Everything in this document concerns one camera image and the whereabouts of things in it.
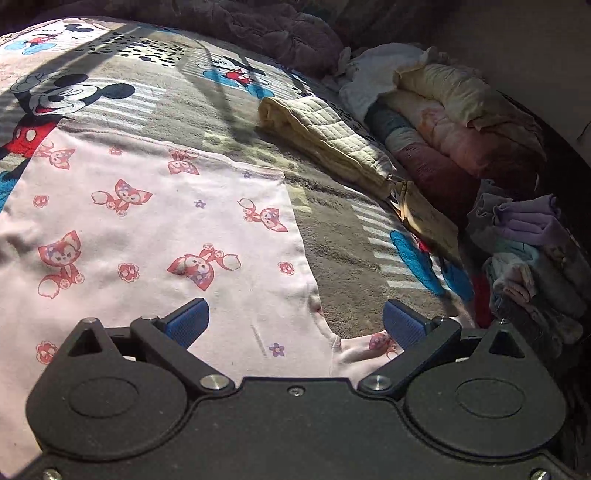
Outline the pile of small folded clothes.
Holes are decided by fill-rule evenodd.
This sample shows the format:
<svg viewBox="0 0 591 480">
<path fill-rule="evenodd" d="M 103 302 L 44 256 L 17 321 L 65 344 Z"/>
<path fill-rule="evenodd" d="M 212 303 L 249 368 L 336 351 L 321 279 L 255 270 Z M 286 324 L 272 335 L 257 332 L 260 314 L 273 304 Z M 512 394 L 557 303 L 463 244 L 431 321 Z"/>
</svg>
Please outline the pile of small folded clothes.
<svg viewBox="0 0 591 480">
<path fill-rule="evenodd" d="M 483 180 L 467 233 L 488 257 L 489 307 L 509 319 L 545 361 L 579 341 L 590 315 L 590 264 L 552 194 L 513 199 Z"/>
</svg>

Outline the folded yellow quilted blanket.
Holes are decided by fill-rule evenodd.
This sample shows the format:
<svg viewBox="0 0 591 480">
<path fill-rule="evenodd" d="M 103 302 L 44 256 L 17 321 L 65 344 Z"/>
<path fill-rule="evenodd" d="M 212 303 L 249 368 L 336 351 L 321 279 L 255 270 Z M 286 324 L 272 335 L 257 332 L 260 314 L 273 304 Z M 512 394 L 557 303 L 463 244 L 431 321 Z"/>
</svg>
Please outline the folded yellow quilted blanket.
<svg viewBox="0 0 591 480">
<path fill-rule="evenodd" d="M 379 199 L 389 198 L 394 185 L 409 179 L 404 168 L 365 128 L 349 124 L 341 112 L 317 96 L 263 98 L 259 102 L 259 125 Z"/>
</svg>

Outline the pink fox print garment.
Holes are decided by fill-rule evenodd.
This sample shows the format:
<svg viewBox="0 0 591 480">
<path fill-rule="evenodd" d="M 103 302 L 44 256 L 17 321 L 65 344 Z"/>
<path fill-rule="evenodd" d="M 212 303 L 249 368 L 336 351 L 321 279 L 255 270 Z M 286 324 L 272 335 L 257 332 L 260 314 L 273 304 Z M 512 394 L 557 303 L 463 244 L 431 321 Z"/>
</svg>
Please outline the pink fox print garment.
<svg viewBox="0 0 591 480">
<path fill-rule="evenodd" d="M 395 359 L 385 332 L 327 321 L 283 174 L 109 131 L 60 127 L 1 213 L 1 467 L 39 451 L 25 401 L 82 318 L 109 327 L 207 300 L 190 352 L 232 380 L 346 377 Z"/>
</svg>

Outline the stack of folded quilts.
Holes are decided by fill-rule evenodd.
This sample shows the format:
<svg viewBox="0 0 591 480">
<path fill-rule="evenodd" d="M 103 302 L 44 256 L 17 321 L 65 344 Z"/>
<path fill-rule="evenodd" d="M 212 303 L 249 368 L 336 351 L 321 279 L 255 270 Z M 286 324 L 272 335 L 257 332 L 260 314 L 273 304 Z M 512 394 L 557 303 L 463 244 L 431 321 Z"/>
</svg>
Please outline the stack of folded quilts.
<svg viewBox="0 0 591 480">
<path fill-rule="evenodd" d="M 483 180 L 528 199 L 546 154 L 536 121 L 481 78 L 431 63 L 398 75 L 363 119 L 426 199 L 461 224 Z"/>
</svg>

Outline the Mickey Mouse bed blanket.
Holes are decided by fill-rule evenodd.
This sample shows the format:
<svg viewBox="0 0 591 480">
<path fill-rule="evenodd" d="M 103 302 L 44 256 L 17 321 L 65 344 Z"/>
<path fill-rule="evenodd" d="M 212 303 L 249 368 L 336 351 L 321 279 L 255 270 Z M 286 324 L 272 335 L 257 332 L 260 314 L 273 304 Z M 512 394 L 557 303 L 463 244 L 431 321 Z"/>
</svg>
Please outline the Mickey Mouse bed blanket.
<svg viewBox="0 0 591 480">
<path fill-rule="evenodd" d="M 23 108 L 11 91 L 27 78 L 34 92 L 66 74 L 102 88 L 125 83 L 124 99 L 97 98 L 64 120 L 172 143 L 178 151 L 218 153 L 283 172 L 325 318 L 351 338 L 378 328 L 384 302 L 400 300 L 425 316 L 474 323 L 454 291 L 430 292 L 391 242 L 402 223 L 394 209 L 342 180 L 259 127 L 264 95 L 337 99 L 318 82 L 270 58 L 183 30 L 104 18 L 43 22 L 1 38 L 1 194 L 8 197 L 28 163 L 10 137 Z"/>
</svg>

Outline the white crumpled sheet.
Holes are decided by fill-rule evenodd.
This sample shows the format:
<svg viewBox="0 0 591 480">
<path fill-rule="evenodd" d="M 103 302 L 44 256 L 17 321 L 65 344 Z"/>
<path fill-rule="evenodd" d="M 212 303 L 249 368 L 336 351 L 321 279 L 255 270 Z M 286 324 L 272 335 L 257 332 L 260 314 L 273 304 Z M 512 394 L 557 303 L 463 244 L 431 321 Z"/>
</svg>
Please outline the white crumpled sheet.
<svg viewBox="0 0 591 480">
<path fill-rule="evenodd" d="M 450 64 L 451 57 L 436 47 L 423 50 L 406 43 L 387 43 L 351 56 L 351 48 L 342 50 L 338 70 L 325 76 L 322 83 L 339 95 L 353 118 L 363 122 L 381 96 L 398 89 L 403 73 L 428 64 Z"/>
</svg>

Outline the purple crumpled comforter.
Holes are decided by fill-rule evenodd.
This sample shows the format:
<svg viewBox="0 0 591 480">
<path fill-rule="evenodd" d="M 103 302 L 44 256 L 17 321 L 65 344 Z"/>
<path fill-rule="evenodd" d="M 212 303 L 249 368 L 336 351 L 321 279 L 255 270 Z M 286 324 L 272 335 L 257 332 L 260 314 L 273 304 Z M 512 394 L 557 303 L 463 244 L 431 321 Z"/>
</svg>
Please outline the purple crumpled comforter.
<svg viewBox="0 0 591 480">
<path fill-rule="evenodd" d="M 344 44 L 324 20 L 287 3 L 242 1 L 56 1 L 39 17 L 111 17 L 186 30 L 322 77 L 339 67 Z"/>
</svg>

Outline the yellow patterned folded cloth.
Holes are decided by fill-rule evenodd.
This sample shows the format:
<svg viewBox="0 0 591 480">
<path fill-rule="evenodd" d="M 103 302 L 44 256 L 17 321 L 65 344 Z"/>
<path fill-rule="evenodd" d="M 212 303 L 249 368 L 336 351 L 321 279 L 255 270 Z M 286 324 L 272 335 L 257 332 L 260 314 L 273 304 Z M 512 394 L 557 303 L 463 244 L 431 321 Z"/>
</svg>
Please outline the yellow patterned folded cloth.
<svg viewBox="0 0 591 480">
<path fill-rule="evenodd" d="M 396 182 L 392 197 L 403 224 L 433 252 L 460 265 L 462 263 L 457 226 L 434 208 L 413 181 Z"/>
</svg>

